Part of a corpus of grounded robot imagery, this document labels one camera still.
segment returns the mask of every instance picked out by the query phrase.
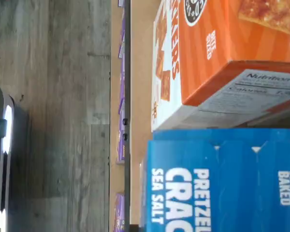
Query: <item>blue cracker box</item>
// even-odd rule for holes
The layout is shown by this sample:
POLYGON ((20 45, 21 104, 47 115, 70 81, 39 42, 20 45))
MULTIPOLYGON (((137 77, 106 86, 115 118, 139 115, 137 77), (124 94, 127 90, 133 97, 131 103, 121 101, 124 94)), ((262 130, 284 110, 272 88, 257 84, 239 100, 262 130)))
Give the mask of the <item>blue cracker box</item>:
POLYGON ((290 130, 154 134, 143 231, 290 232, 290 130))

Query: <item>purple box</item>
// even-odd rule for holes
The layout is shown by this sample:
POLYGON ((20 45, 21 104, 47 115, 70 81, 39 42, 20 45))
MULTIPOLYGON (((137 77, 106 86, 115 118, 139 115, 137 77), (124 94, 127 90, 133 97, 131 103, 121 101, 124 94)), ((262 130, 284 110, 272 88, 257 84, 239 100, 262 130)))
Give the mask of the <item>purple box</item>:
POLYGON ((119 107, 118 107, 119 114, 124 100, 125 100, 125 57, 123 57, 121 60, 119 107))
POLYGON ((125 197, 123 194, 116 195, 115 202, 115 222, 113 232, 125 231, 125 197))
POLYGON ((119 114, 119 128, 118 128, 118 141, 117 141, 117 163, 123 164, 125 162, 125 143, 123 140, 123 133, 125 132, 125 126, 123 119, 125 118, 125 101, 123 101, 120 114, 119 114))
POLYGON ((122 13, 122 23, 121 23, 121 32, 120 32, 120 44, 119 44, 119 52, 118 58, 122 58, 125 52, 125 11, 122 13))
POLYGON ((125 7, 125 0, 118 0, 119 7, 125 7))

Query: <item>nutrition facts label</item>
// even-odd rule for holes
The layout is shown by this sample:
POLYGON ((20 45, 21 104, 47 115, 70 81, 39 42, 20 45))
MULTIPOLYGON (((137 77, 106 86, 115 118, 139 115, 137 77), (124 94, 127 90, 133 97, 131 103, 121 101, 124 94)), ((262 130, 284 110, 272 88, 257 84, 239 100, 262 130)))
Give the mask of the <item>nutrition facts label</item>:
POLYGON ((182 121, 183 128, 233 127, 290 100, 290 73, 245 70, 182 121))
POLYGON ((252 114, 290 100, 290 74, 245 70, 199 106, 217 113, 252 114))

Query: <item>brand logo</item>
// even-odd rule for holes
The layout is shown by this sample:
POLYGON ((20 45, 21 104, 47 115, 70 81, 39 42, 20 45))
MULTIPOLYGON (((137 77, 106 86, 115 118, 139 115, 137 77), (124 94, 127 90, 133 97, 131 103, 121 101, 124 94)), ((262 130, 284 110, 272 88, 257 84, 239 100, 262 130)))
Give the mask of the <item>brand logo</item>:
POLYGON ((290 206, 290 171, 279 171, 278 179, 280 204, 290 206))
POLYGON ((189 26, 194 26, 200 19, 207 0, 185 0, 185 17, 189 26))

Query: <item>store shelf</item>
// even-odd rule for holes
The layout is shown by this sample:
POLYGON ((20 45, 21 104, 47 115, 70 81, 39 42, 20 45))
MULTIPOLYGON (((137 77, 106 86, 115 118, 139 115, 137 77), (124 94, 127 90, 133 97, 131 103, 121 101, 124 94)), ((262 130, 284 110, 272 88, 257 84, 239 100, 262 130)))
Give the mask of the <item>store shelf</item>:
POLYGON ((109 231, 113 231, 115 217, 115 200, 118 192, 124 192, 124 166, 117 165, 117 136, 118 136, 118 105, 120 87, 120 65, 118 59, 119 35, 121 30, 122 8, 117 6, 117 0, 111 1, 111 124, 110 124, 110 210, 109 231))
POLYGON ((116 165, 120 60, 117 58, 122 8, 112 1, 111 61, 111 157, 110 157, 110 231, 114 225, 117 192, 125 192, 125 232, 138 230, 140 218, 140 170, 151 139, 151 73, 153 22, 160 0, 125 2, 125 168, 116 165))
POLYGON ((152 138, 151 79, 153 22, 160 0, 131 0, 130 224, 140 219, 140 163, 152 138))

